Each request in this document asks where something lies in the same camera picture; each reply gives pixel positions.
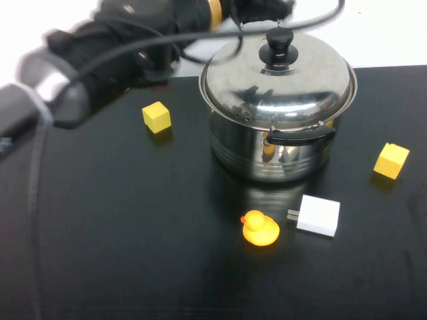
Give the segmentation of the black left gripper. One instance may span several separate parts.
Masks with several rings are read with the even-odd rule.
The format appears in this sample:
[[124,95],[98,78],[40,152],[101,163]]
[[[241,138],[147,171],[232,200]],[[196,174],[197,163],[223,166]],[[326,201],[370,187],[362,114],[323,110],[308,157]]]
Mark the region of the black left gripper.
[[283,20],[292,14],[295,4],[282,0],[232,1],[230,17],[235,23]]

